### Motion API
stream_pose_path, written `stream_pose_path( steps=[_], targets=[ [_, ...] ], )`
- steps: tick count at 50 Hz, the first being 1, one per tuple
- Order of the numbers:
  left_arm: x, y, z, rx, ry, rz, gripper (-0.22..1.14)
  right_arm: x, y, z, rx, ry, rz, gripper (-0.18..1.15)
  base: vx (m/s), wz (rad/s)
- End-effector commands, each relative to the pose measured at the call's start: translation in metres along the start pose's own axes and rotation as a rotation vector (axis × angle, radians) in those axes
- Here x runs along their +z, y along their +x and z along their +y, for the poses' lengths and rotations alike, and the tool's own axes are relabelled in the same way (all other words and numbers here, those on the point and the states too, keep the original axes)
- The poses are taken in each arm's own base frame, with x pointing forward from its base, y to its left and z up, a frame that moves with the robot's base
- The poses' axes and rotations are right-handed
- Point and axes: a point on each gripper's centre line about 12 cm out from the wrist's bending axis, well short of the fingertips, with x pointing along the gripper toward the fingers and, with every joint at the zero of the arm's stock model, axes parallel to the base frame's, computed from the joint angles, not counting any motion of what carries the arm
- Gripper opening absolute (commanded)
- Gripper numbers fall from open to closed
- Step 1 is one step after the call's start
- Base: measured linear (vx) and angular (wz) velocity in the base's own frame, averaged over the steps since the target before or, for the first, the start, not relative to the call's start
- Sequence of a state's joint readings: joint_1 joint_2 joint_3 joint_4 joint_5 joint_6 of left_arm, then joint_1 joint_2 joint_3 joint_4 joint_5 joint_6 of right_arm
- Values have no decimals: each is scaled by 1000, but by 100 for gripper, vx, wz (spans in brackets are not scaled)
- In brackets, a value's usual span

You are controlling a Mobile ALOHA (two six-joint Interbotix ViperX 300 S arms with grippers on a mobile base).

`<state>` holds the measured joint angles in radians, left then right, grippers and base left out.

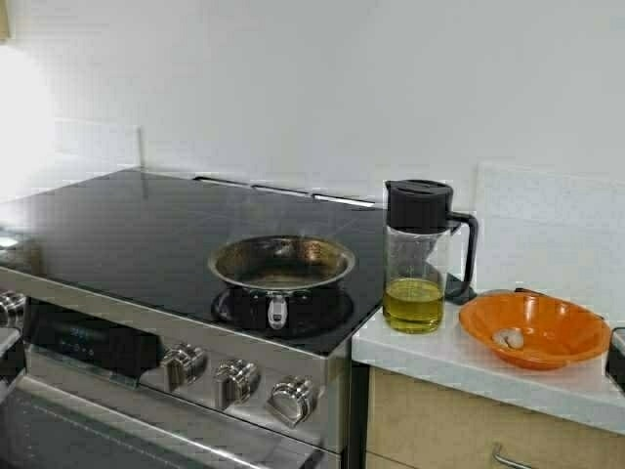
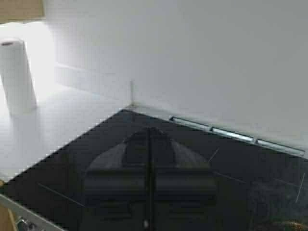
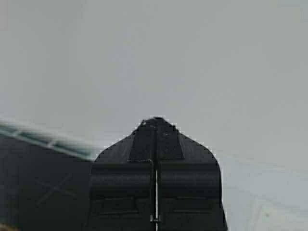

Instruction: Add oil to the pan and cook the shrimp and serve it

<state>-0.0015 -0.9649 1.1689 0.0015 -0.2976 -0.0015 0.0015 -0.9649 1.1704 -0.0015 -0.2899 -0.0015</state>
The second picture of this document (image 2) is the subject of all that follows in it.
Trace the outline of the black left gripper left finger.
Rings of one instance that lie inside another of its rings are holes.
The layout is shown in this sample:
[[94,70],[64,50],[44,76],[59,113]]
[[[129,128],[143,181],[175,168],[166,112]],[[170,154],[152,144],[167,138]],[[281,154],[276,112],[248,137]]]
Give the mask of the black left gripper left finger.
[[101,153],[84,178],[83,227],[88,231],[142,231],[148,185],[148,128]]

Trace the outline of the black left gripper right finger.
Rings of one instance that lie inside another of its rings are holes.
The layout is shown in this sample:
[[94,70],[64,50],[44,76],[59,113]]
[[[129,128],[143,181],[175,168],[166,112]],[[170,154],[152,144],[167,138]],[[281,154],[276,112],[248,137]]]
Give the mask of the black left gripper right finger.
[[150,129],[158,231],[214,231],[217,183],[208,161],[157,128]]

